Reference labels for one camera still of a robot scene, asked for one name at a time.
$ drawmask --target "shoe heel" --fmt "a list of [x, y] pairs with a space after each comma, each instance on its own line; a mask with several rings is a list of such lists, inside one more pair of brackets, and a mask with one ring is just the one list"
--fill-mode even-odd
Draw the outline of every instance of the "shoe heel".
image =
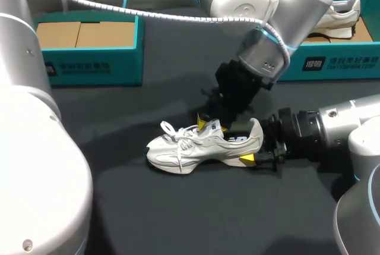
[[320, 28], [316, 29], [313, 33], [319, 33], [325, 35], [330, 38], [336, 39], [350, 39], [352, 38], [352, 28], [337, 28], [337, 29], [329, 29], [329, 28]]
[[229, 165], [231, 167], [254, 167], [256, 166], [256, 162], [254, 160], [247, 160], [244, 158], [232, 158], [222, 160], [223, 163]]

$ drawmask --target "screw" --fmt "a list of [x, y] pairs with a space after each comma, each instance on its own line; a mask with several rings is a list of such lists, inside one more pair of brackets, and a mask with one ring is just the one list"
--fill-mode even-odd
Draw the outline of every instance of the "screw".
[[328, 116], [329, 116], [329, 117], [336, 117], [337, 115], [338, 115], [338, 114], [337, 114], [336, 111], [331, 111], [331, 112], [328, 113]]
[[31, 250], [33, 249], [33, 243], [32, 243], [32, 241], [30, 239], [24, 240], [24, 242], [23, 242], [23, 249], [26, 252], [31, 252]]

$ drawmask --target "shoe logo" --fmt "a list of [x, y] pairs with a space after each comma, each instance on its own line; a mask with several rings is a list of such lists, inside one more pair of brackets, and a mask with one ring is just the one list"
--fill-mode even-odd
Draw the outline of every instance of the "shoe logo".
[[242, 137], [230, 137], [228, 139], [228, 142], [242, 142], [242, 141], [245, 141], [247, 139], [248, 138], [246, 136], [242, 136]]
[[302, 71], [321, 71], [326, 57], [307, 57]]

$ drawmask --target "shoe sole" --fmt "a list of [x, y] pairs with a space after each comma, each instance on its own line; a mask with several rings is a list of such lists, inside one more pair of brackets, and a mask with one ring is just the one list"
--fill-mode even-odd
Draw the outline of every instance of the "shoe sole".
[[[162, 166], [162, 165], [158, 165], [156, 163], [151, 162], [149, 159], [148, 159], [148, 161], [157, 169], [160, 169], [160, 170], [168, 172], [168, 173], [181, 174], [181, 175], [190, 174], [200, 163], [203, 162], [203, 161], [199, 161], [198, 163], [195, 163], [195, 164], [192, 164], [189, 166], [184, 166], [184, 167], [182, 167], [182, 171], [181, 171], [180, 167]], [[225, 163], [226, 165], [231, 166], [231, 167], [246, 168], [246, 167], [256, 166], [255, 162], [241, 160], [240, 158], [220, 160], [220, 162]]]
[[327, 38], [336, 38], [336, 39], [351, 39], [353, 36], [353, 28], [337, 28], [337, 29], [329, 29], [329, 28], [317, 28], [314, 29], [310, 34], [311, 36], [321, 35]]

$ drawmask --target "teal box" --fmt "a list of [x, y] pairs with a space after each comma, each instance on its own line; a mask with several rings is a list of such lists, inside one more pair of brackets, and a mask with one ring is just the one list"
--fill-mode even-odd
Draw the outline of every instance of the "teal box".
[[45, 14], [39, 23], [134, 22], [132, 47], [42, 49], [52, 86], [140, 86], [144, 71], [144, 23], [139, 17], [107, 11]]
[[[280, 81], [380, 78], [380, 0], [360, 1], [362, 18], [373, 42], [304, 43], [292, 56]], [[305, 70], [309, 62], [319, 67]]]

